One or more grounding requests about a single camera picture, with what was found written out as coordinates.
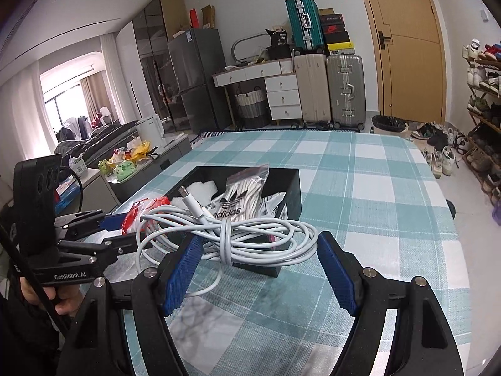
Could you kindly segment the person left hand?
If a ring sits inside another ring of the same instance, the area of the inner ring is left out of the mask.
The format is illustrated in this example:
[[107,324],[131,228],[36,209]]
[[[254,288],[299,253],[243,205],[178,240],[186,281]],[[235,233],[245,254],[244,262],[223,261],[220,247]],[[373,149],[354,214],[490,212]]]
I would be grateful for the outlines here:
[[[37,306],[42,304],[26,278],[20,279],[20,289],[28,303]],[[75,316],[83,301],[83,294],[78,284],[60,286],[57,289],[54,287],[44,287],[43,290],[49,300],[57,300],[55,310],[61,316]]]

